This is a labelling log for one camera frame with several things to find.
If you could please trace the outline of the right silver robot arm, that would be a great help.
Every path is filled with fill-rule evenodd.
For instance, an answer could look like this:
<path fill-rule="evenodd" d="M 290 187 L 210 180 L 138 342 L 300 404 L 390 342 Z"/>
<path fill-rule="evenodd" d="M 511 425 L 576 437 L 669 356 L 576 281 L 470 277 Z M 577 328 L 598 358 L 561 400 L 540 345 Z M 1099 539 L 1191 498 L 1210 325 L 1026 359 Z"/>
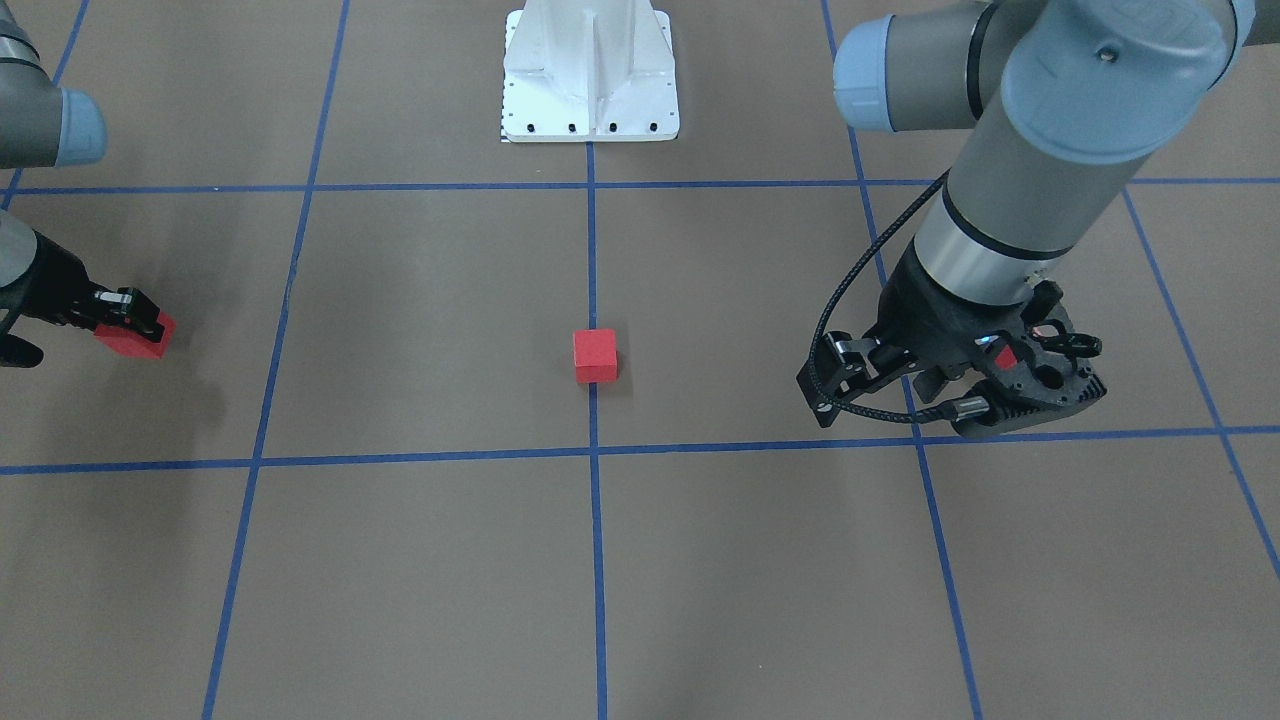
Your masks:
<path fill-rule="evenodd" d="M 87 94 L 52 79 L 8 3 L 1 4 L 1 41 L 3 169 L 101 160 L 108 128 L 99 105 Z M 1 290 L 4 337 L 18 316 L 152 347 L 172 336 L 172 319 L 141 290 L 111 290 L 91 281 L 74 254 L 9 211 L 3 213 Z"/>

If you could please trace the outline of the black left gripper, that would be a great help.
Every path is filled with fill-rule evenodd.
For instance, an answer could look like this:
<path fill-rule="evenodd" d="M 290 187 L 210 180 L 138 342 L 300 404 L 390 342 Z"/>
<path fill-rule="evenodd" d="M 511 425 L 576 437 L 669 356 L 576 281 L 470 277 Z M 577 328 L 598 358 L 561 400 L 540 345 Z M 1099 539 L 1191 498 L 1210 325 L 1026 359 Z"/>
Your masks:
<path fill-rule="evenodd" d="M 920 392 L 931 401 L 938 380 L 956 380 L 966 369 L 968 342 L 1000 323 L 998 316 L 1015 307 L 1029 313 L 1032 301 L 1046 306 L 1044 286 L 1012 305 L 975 304 L 948 292 L 925 270 L 914 246 L 902 252 L 879 296 L 870 337 L 824 333 L 812 357 L 796 374 L 806 406 L 822 428 L 841 414 L 838 402 L 851 405 L 858 397 L 884 388 L 896 373 L 910 369 L 933 378 Z"/>

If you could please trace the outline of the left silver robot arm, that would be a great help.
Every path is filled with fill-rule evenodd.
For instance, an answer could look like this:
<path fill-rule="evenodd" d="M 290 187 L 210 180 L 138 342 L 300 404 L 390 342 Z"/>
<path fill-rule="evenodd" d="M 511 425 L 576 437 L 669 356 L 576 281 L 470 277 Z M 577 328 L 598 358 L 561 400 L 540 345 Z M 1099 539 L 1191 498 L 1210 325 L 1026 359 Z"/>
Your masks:
<path fill-rule="evenodd" d="M 1249 46 L 1275 1 L 964 1 L 851 29 L 833 96 L 854 129 L 968 129 L 950 169 L 854 263 L 797 384 L 849 413 L 982 438 L 1106 393 L 1052 269 Z"/>

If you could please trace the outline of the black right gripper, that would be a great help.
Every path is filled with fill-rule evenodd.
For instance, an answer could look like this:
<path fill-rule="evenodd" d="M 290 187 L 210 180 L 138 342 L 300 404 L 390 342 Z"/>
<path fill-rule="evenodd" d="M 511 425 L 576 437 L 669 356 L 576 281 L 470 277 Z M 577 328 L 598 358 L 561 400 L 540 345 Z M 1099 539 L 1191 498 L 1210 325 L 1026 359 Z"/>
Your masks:
<path fill-rule="evenodd" d="M 146 341 L 165 338 L 160 307 L 141 290 L 101 290 L 73 252 L 41 233 L 35 234 L 35 259 L 1 292 L 1 329 L 20 316 L 84 331 L 125 331 Z"/>

